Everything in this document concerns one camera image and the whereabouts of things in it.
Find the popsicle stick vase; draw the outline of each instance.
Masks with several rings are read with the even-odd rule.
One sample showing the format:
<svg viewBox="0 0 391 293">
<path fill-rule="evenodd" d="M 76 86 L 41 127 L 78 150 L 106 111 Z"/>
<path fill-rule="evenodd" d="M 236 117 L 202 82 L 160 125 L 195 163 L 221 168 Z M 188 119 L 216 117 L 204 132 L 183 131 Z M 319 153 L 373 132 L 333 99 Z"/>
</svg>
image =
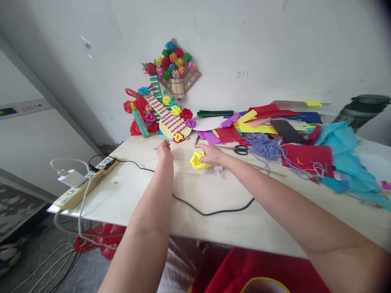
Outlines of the popsicle stick vase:
<svg viewBox="0 0 391 293">
<path fill-rule="evenodd" d="M 185 81 L 181 79 L 171 79 L 171 88 L 174 98 L 180 100 L 185 97 Z"/>
</svg>

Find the glue stick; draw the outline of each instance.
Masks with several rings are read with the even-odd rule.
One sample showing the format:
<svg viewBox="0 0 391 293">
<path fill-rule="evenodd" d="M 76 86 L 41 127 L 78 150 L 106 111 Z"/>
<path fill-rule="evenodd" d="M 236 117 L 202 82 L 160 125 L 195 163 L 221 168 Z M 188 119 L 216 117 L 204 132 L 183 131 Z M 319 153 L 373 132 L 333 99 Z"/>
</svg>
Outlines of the glue stick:
<svg viewBox="0 0 391 293">
<path fill-rule="evenodd" d="M 134 116 L 134 119 L 136 120 L 138 127 L 140 128 L 142 135 L 144 136 L 144 138 L 149 138 L 151 135 L 149 134 L 148 128 L 145 125 L 143 118 L 141 117 L 140 111 L 137 110 L 133 102 L 130 102 L 130 107 L 132 107 L 132 114 Z"/>
</svg>

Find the extension cord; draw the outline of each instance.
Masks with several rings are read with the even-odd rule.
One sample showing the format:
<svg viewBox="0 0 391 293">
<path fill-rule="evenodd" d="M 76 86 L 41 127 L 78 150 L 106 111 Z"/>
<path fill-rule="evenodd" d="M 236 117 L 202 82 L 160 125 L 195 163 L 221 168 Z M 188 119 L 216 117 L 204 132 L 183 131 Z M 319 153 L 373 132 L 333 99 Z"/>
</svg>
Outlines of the extension cord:
<svg viewBox="0 0 391 293">
<path fill-rule="evenodd" d="M 59 207 L 61 210 L 74 209 L 83 200 L 84 192 L 86 191 L 88 185 L 89 176 L 91 176 L 91 185 L 88 189 L 88 193 L 90 193 L 91 190 L 93 190 L 95 186 L 98 185 L 99 182 L 101 182 L 102 179 L 106 177 L 106 175 L 110 173 L 118 164 L 119 161 L 111 157 L 106 157 L 96 166 L 96 168 L 99 169 L 98 172 L 90 172 L 89 174 L 87 174 L 85 176 L 86 181 L 84 183 L 82 183 L 78 188 L 71 188 L 67 190 L 53 203 L 53 205 Z"/>
</svg>

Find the yellow paper flower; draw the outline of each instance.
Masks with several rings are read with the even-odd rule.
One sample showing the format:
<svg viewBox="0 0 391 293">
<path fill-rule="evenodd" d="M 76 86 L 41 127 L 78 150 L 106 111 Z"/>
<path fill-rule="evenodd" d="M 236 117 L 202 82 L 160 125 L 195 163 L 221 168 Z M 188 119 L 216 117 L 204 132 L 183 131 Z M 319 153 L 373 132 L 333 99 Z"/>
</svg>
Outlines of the yellow paper flower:
<svg viewBox="0 0 391 293">
<path fill-rule="evenodd" d="M 171 113 L 175 116 L 179 116 L 182 113 L 182 110 L 178 106 L 172 106 Z"/>
<path fill-rule="evenodd" d="M 172 138 L 174 141 L 176 142 L 180 142 L 181 140 L 184 140 L 185 138 L 183 137 L 182 134 L 180 134 L 179 132 L 177 132 L 176 134 L 174 134 L 173 138 Z"/>
<path fill-rule="evenodd" d="M 200 158 L 203 156 L 205 156 L 205 152 L 203 152 L 203 151 L 201 151 L 201 152 L 195 151 L 194 152 L 194 155 L 190 160 L 190 163 L 192 164 L 194 170 L 202 170 L 202 169 L 209 168 L 211 166 L 207 163 L 200 162 Z"/>
<path fill-rule="evenodd" d="M 175 64 L 179 67 L 181 65 L 183 65 L 183 59 L 182 58 L 178 58 L 176 61 L 175 61 Z"/>
<path fill-rule="evenodd" d="M 157 58 L 155 59 L 155 61 L 156 61 L 156 65 L 159 65 L 159 66 L 161 66 L 161 65 L 162 65 L 162 60 L 163 60 L 163 58 L 162 58 L 162 57 L 157 57 Z"/>
<path fill-rule="evenodd" d="M 166 106 L 170 106 L 171 98 L 169 96 L 163 97 L 163 104 Z"/>
</svg>

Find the table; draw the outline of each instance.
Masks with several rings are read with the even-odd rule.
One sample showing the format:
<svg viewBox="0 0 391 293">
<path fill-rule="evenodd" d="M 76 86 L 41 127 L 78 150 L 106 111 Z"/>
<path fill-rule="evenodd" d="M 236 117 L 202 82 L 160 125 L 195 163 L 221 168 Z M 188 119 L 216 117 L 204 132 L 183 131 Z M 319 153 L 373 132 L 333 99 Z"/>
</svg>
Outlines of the table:
<svg viewBox="0 0 391 293">
<path fill-rule="evenodd" d="M 204 213 L 245 206 L 252 197 L 228 170 L 220 172 L 220 178 L 213 168 L 193 170 L 189 161 L 195 150 L 196 138 L 197 135 L 193 133 L 189 140 L 179 144 L 171 143 L 175 157 L 174 194 Z M 158 160 L 154 148 L 163 139 L 163 136 L 152 136 L 148 139 L 142 136 L 130 137 L 112 155 L 121 160 L 133 160 L 140 167 L 155 169 Z M 251 154 L 239 156 L 231 150 L 223 151 L 246 162 L 263 166 Z M 357 152 L 369 171 L 375 176 L 381 176 L 382 180 L 390 180 L 390 147 L 361 139 Z M 377 164 L 382 164 L 381 172 Z M 358 200 L 347 195 L 335 194 L 324 185 L 316 185 L 299 178 L 281 164 L 271 162 L 269 165 L 272 170 L 287 175 L 282 177 L 271 174 L 273 178 L 295 189 L 390 251 L 388 240 L 391 235 L 391 212 L 360 204 Z M 140 170 L 133 163 L 120 163 L 87 196 L 83 218 L 126 226 L 151 177 L 152 172 Z M 65 211 L 63 214 L 77 217 L 77 210 L 78 208 Z M 48 211 L 57 212 L 58 208 L 51 206 Z M 305 257 L 292 237 L 256 201 L 242 212 L 204 217 L 184 203 L 174 200 L 171 233 L 232 246 Z"/>
</svg>

